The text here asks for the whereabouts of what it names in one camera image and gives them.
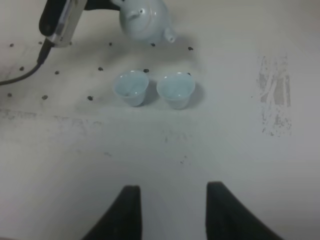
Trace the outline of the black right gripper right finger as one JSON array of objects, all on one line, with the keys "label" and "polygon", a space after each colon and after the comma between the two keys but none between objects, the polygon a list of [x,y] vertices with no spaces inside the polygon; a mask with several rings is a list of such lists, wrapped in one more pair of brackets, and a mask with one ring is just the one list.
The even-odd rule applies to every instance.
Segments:
[{"label": "black right gripper right finger", "polygon": [[208,240],[280,240],[219,181],[206,186],[205,230]]}]

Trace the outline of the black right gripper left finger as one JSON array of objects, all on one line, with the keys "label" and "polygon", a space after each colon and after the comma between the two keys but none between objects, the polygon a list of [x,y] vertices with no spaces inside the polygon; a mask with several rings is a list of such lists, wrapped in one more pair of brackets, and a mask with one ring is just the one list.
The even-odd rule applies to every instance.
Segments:
[{"label": "black right gripper left finger", "polygon": [[142,238],[141,189],[123,187],[113,204],[83,237],[84,240],[140,240]]}]

